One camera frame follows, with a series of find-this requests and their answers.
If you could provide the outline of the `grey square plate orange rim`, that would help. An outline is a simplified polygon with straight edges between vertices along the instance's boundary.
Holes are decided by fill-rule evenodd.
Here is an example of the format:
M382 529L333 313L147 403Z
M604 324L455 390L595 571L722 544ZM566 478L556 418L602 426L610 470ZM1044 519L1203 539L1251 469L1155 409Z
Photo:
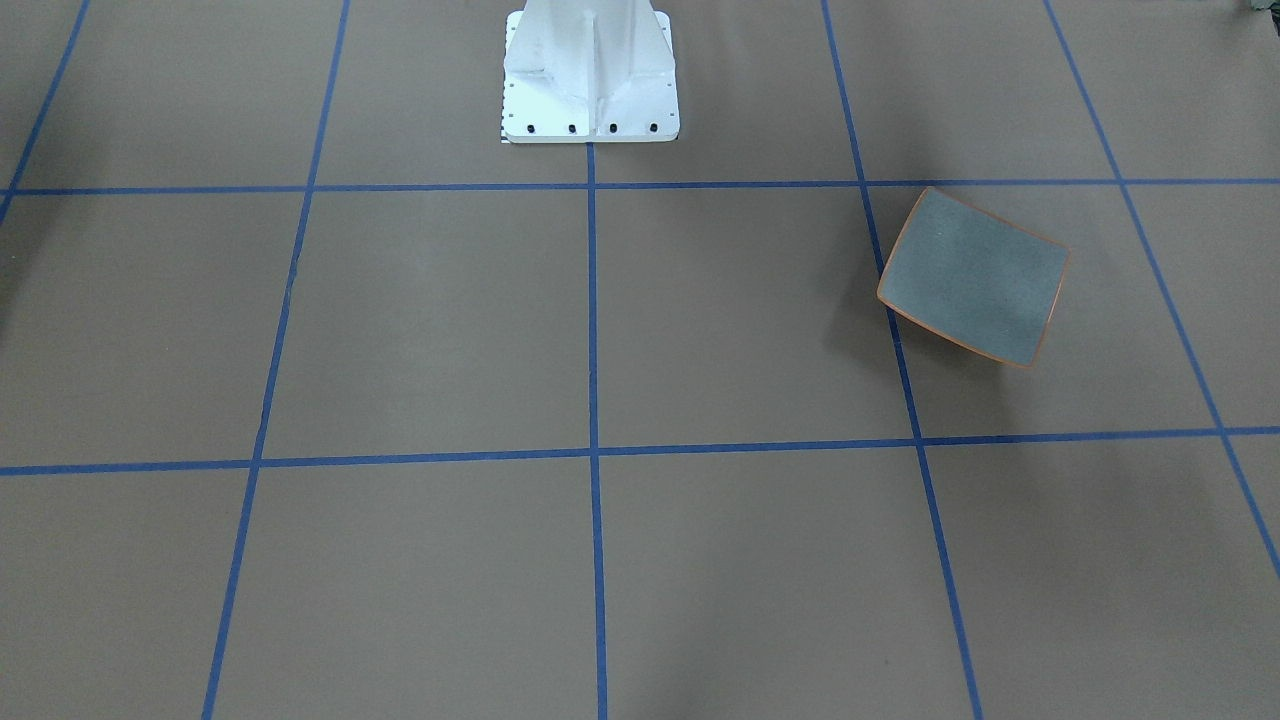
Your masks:
M1030 368L1070 259L1066 245L928 187L902 223L876 297L975 355Z

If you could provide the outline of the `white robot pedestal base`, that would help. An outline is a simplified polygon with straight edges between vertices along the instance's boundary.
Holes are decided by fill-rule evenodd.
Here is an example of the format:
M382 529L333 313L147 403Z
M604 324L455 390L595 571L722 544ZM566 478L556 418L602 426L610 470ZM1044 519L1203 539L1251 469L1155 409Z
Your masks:
M672 22L649 1L527 1L506 17L506 143L664 143L681 131Z

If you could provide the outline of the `brown paper table mat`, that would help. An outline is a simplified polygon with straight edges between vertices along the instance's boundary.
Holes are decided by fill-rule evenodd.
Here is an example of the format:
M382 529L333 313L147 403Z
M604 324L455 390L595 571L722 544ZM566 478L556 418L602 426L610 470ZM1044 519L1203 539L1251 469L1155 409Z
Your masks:
M1267 13L663 1L680 137L518 146L517 8L3 4L5 719L1277 716Z

